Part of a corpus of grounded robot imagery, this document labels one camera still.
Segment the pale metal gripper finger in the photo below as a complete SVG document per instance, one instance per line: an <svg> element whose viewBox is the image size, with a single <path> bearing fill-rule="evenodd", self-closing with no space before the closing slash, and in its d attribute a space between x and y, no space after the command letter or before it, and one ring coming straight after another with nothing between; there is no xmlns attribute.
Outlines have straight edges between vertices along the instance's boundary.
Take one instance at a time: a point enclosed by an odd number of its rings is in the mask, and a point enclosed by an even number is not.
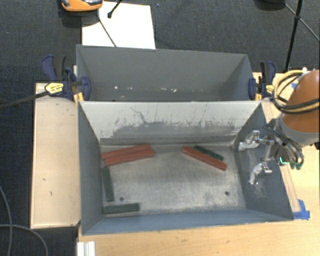
<svg viewBox="0 0 320 256"><path fill-rule="evenodd" d="M250 185L256 185L257 182L257 177L260 175L270 175L272 174L272 170L269 168L267 162L261 162L257 164L252 171L250 172L248 183Z"/></svg>
<svg viewBox="0 0 320 256"><path fill-rule="evenodd" d="M260 131L253 130L250 132L243 141L239 142L238 151L247 149L255 149L260 145Z"/></svg>

